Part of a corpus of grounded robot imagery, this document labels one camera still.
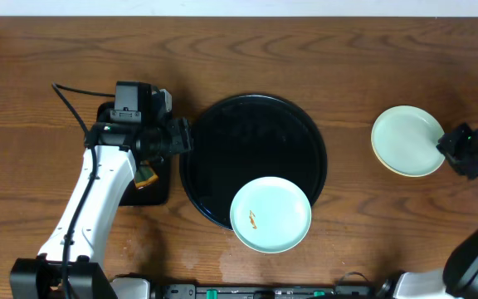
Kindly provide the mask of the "orange green scrub sponge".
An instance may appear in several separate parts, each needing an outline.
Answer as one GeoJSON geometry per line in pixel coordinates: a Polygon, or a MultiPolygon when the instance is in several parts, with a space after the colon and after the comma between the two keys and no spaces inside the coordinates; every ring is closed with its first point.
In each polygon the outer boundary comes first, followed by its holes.
{"type": "Polygon", "coordinates": [[[136,189],[144,189],[155,183],[158,179],[158,175],[150,164],[141,164],[135,172],[134,185],[136,189]]]}

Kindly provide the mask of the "yellow plate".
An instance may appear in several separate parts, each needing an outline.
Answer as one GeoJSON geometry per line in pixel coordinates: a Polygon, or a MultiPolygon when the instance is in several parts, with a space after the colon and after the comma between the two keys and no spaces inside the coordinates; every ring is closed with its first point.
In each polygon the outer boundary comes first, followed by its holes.
{"type": "Polygon", "coordinates": [[[380,156],[380,154],[379,154],[379,152],[378,152],[378,150],[377,150],[377,148],[376,148],[376,146],[375,146],[373,140],[371,140],[371,146],[372,146],[372,150],[373,150],[373,152],[374,152],[374,154],[375,154],[375,156],[376,156],[378,162],[379,162],[382,166],[384,166],[386,169],[388,169],[389,171],[391,171],[391,172],[393,172],[393,173],[395,173],[395,174],[398,174],[398,175],[401,175],[401,176],[404,176],[404,177],[412,177],[411,175],[406,174],[406,173],[403,173],[403,172],[400,172],[400,171],[398,171],[397,169],[392,168],[390,165],[388,165],[388,164],[381,158],[381,156],[380,156]]]}

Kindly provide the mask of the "round black tray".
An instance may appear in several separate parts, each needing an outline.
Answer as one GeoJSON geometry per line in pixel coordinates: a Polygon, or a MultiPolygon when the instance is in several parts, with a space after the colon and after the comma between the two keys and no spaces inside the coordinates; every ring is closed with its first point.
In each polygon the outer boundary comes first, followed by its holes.
{"type": "Polygon", "coordinates": [[[191,127],[193,150],[179,158],[184,190],[217,226],[231,228],[238,190],[261,177],[296,184],[310,203],[328,172],[323,137],[298,105],[278,96],[231,96],[205,110],[191,127]]]}

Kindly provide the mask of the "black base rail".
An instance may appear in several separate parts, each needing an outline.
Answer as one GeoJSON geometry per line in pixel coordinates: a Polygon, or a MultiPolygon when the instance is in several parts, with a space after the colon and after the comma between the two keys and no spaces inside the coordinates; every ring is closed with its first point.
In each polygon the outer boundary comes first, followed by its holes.
{"type": "Polygon", "coordinates": [[[390,291],[367,285],[333,287],[196,286],[193,284],[154,285],[150,299],[319,299],[393,298],[390,291]]]}

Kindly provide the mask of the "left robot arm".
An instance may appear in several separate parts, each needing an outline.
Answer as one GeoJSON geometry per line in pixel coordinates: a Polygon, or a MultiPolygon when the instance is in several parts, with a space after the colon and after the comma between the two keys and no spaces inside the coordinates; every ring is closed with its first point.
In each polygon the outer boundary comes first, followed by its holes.
{"type": "Polygon", "coordinates": [[[193,148],[189,123],[172,116],[165,89],[119,81],[96,122],[83,129],[80,176],[51,236],[34,258],[18,258],[10,272],[15,298],[149,298],[146,278],[109,280],[105,246],[130,185],[154,183],[154,164],[193,148]]]}

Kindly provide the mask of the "rectangular black tray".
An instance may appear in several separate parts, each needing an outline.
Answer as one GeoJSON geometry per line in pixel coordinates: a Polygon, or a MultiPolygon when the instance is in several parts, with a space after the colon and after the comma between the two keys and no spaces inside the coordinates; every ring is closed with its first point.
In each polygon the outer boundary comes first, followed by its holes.
{"type": "Polygon", "coordinates": [[[139,135],[144,129],[165,125],[172,119],[163,104],[130,104],[120,107],[114,102],[100,105],[91,139],[98,154],[98,176],[110,179],[117,189],[121,206],[153,206],[164,204],[169,194],[170,158],[142,160],[139,156],[139,135]],[[134,175],[141,164],[150,164],[159,179],[144,189],[136,189],[134,175]]]}

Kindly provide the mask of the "light green plate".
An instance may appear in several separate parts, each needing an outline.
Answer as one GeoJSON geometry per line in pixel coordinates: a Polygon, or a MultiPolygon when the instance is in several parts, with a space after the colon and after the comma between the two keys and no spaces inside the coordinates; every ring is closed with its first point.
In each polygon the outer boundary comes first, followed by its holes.
{"type": "Polygon", "coordinates": [[[410,105],[385,110],[374,122],[371,145],[378,160],[396,174],[423,177],[443,164],[438,149],[444,135],[440,123],[428,112],[410,105]]]}
{"type": "Polygon", "coordinates": [[[232,230],[247,247],[281,253],[307,235],[312,209],[305,193],[278,177],[254,179],[239,189],[230,207],[232,230]]]}

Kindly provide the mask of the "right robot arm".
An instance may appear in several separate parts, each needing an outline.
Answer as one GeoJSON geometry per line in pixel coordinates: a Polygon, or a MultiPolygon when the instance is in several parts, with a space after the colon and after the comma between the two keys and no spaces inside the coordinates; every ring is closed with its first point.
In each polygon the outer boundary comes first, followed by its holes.
{"type": "MultiPolygon", "coordinates": [[[[463,123],[438,140],[437,149],[459,175],[478,177],[478,129],[463,123]]],[[[478,298],[478,229],[450,255],[443,269],[405,272],[383,285],[386,298],[478,298]]]]}

